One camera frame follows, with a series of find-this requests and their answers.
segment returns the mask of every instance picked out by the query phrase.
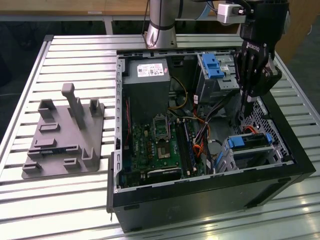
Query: black cable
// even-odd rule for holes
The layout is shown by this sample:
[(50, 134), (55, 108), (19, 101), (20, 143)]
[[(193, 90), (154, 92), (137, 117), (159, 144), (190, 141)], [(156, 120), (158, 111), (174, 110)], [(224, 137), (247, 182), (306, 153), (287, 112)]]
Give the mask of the black cable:
[(222, 142), (219, 141), (218, 139), (212, 139), (211, 141), (212, 141), (213, 143), (217, 143), (217, 144), (219, 144), (220, 146), (222, 146)]
[[(219, 0), (190, 0), (192, 2), (196, 3), (205, 3), (205, 2), (213, 2), (213, 1), (219, 1)], [(235, 4), (239, 4), (240, 6), (244, 7), (245, 13), (248, 15), (251, 13), (251, 7), (249, 3), (247, 3), (245, 0), (232, 0)]]
[(230, 101), (230, 99), (238, 92), (239, 92), (238, 90), (230, 91), (224, 98), (222, 98), (219, 102), (217, 102), (212, 107), (212, 109), (210, 110), (210, 112), (208, 113), (208, 115), (204, 119), (204, 122), (205, 122), (204, 126), (200, 129), (199, 133), (195, 137), (195, 142), (197, 144), (200, 144), (203, 136), (206, 134), (207, 124), (211, 121), (212, 116), (217, 114), (219, 112), (219, 110), (221, 110)]
[(214, 2), (213, 2), (213, 1), (211, 1), (211, 2), (212, 2), (212, 6), (210, 5), (210, 3), (209, 3), (208, 1), (206, 2), (206, 4), (208, 5), (208, 7), (209, 7), (213, 12), (217, 13), (218, 10), (215, 9)]
[(240, 6), (244, 7), (245, 9), (245, 15), (248, 15), (251, 13), (251, 7), (249, 3), (247, 3), (245, 0), (232, 0), (235, 4), (239, 4)]
[(143, 40), (144, 40), (144, 44), (145, 44), (146, 46), (147, 46), (147, 41), (146, 41), (146, 38), (145, 38), (144, 30), (145, 30), (145, 22), (146, 22), (146, 17), (147, 17), (147, 11), (148, 11), (149, 2), (150, 2), (150, 0), (147, 0), (147, 1), (146, 1), (146, 7), (145, 7), (143, 24), (142, 24), (142, 30), (141, 30), (141, 35), (142, 35), (142, 38), (143, 38)]
[(161, 26), (161, 10), (162, 10), (162, 0), (160, 0), (160, 15), (159, 15), (159, 28), (158, 28), (158, 34), (156, 36), (156, 40), (155, 43), (153, 44), (153, 46), (157, 45), (158, 39), (159, 39), (159, 33), (160, 33), (160, 26)]
[[(148, 45), (147, 45), (147, 41), (146, 41), (146, 38), (145, 38), (144, 29), (145, 29), (145, 22), (146, 22), (149, 3), (150, 3), (150, 0), (147, 0), (146, 7), (145, 7), (145, 12), (144, 12), (143, 24), (142, 24), (142, 31), (141, 31), (141, 35), (142, 35), (142, 38), (144, 40), (144, 44), (146, 46), (148, 46)], [(162, 0), (160, 0), (159, 28), (157, 29), (158, 32), (157, 32), (156, 40), (155, 40), (155, 43), (153, 44), (153, 46), (155, 46), (157, 44), (158, 39), (159, 39), (160, 26), (161, 26), (161, 11), (162, 11)]]

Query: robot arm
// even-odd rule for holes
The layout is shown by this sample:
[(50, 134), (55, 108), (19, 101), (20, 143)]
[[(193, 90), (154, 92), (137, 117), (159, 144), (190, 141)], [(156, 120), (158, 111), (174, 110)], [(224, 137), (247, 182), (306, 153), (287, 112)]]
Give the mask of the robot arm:
[[(175, 19), (198, 19), (208, 15), (209, 0), (149, 0), (150, 25), (145, 37), (148, 48), (176, 48)], [(246, 117), (258, 96), (266, 94), (282, 77), (274, 65), (289, 10), (288, 0), (227, 0), (219, 4), (217, 20), (241, 23), (243, 44), (234, 54), (241, 110)]]

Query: wire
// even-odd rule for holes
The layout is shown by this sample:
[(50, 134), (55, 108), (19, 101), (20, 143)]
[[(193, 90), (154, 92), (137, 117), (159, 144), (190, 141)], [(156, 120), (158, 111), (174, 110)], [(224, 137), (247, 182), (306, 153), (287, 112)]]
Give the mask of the wire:
[(182, 84), (182, 82), (181, 82), (178, 78), (176, 78), (175, 76), (171, 76), (171, 78), (173, 78), (174, 80), (176, 80), (176, 81), (181, 85), (181, 87), (183, 88), (184, 93), (185, 93), (185, 99), (184, 99), (183, 104), (181, 104), (180, 106), (171, 106), (171, 107), (169, 107), (168, 109), (170, 109), (170, 110), (180, 109), (180, 108), (182, 108), (184, 105), (186, 105), (186, 103), (187, 103), (187, 101), (188, 101), (188, 92), (187, 92), (185, 86)]
[(252, 133), (254, 134), (258, 134), (258, 132), (254, 129), (253, 126), (249, 125), (249, 126), (245, 126), (244, 131), (249, 129)]
[(206, 2), (206, 4), (208, 5), (208, 7), (209, 7), (213, 12), (217, 13), (217, 12), (218, 12), (218, 10), (217, 10), (217, 9), (215, 9), (214, 2), (213, 2), (213, 1), (211, 1), (211, 3), (212, 3), (212, 6), (210, 5), (209, 1), (207, 1), (207, 2)]
[(159, 28), (158, 28), (158, 33), (156, 35), (156, 40), (153, 46), (157, 45), (158, 39), (159, 39), (159, 33), (160, 33), (160, 26), (161, 26), (161, 10), (162, 10), (162, 0), (160, 0), (160, 13), (159, 13)]
[(220, 146), (222, 146), (222, 142), (219, 141), (218, 139), (211, 139), (211, 140), (208, 141), (208, 143), (209, 143), (209, 144), (210, 144), (210, 143), (217, 143), (217, 144), (219, 144)]
[(146, 41), (146, 38), (145, 38), (144, 30), (145, 30), (145, 22), (146, 22), (146, 17), (147, 17), (147, 11), (148, 11), (149, 2), (150, 2), (150, 0), (147, 0), (147, 1), (146, 1), (146, 7), (145, 7), (143, 24), (142, 24), (142, 30), (141, 30), (141, 35), (142, 35), (142, 38), (143, 38), (143, 40), (144, 40), (144, 44), (145, 44), (146, 46), (148, 46), (148, 45), (147, 45), (147, 41)]
[(130, 133), (130, 119), (129, 119), (129, 104), (128, 104), (128, 100), (126, 100), (126, 118), (128, 120), (128, 134), (126, 135), (126, 139), (125, 139), (125, 146), (128, 144), (128, 140), (129, 140), (129, 133)]
[(194, 119), (196, 120), (197, 118), (196, 117), (192, 117), (192, 116), (178, 116), (173, 110), (171, 109), (168, 109), (168, 111), (173, 115), (175, 116), (177, 119)]
[(230, 91), (224, 98), (222, 98), (219, 102), (217, 102), (213, 107), (212, 109), (210, 110), (209, 114), (205, 117), (205, 120), (204, 120), (204, 127), (200, 129), (200, 131), (198, 132), (198, 134), (196, 135), (195, 137), (195, 142), (197, 144), (199, 144), (201, 141), (202, 141), (202, 138), (204, 136), (204, 134), (206, 133), (205, 129), (206, 129), (206, 126), (208, 125), (208, 122), (211, 121), (212, 119), (212, 116), (214, 116), (215, 114), (218, 113), (218, 111), (220, 109), (222, 109), (225, 104), (227, 102), (230, 101), (230, 99), (234, 96), (234, 94), (236, 94), (238, 91)]

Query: aluminum table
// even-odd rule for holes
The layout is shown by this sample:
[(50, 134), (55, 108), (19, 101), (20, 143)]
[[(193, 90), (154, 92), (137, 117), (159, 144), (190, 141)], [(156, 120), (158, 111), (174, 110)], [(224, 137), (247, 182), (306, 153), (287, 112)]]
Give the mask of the aluminum table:
[[(178, 35), (178, 46), (240, 46), (236, 35)], [(282, 79), (271, 93), (311, 159), (316, 172), (266, 205), (124, 234), (106, 212), (107, 167), (114, 149), (116, 50), (144, 49), (140, 35), (55, 36), (40, 49), (0, 145), (0, 239), (308, 239), (320, 237), (320, 117), (279, 56)], [(104, 103), (98, 172), (51, 179), (21, 177), (40, 114), (41, 99), (68, 102), (72, 82), (83, 104)]]

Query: green circuit board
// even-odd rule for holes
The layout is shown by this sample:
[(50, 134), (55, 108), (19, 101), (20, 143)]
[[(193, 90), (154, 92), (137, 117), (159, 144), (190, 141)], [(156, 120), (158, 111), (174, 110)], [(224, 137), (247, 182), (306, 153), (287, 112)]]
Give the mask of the green circuit board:
[(160, 157), (159, 142), (154, 137), (152, 124), (133, 126), (133, 149), (135, 156), (132, 158), (132, 171), (145, 171), (159, 168), (181, 167), (181, 160), (177, 145), (175, 128), (170, 125), (170, 140), (162, 144), (169, 147), (169, 157)]
[[(181, 154), (179, 152), (178, 136), (176, 134), (175, 124), (171, 122), (166, 125), (164, 122), (151, 122), (149, 124), (133, 124), (132, 125), (132, 148), (133, 155), (130, 161), (125, 164), (125, 173), (123, 175), (123, 186), (136, 187), (143, 185), (144, 176), (152, 170), (164, 169), (183, 169)], [(188, 136), (190, 139), (195, 137), (194, 123), (192, 120), (186, 122)], [(168, 138), (166, 140), (155, 136), (166, 136), (168, 130)], [(182, 172), (182, 178), (196, 177), (204, 174), (204, 166), (201, 163), (194, 164), (197, 169), (192, 175), (186, 175)]]

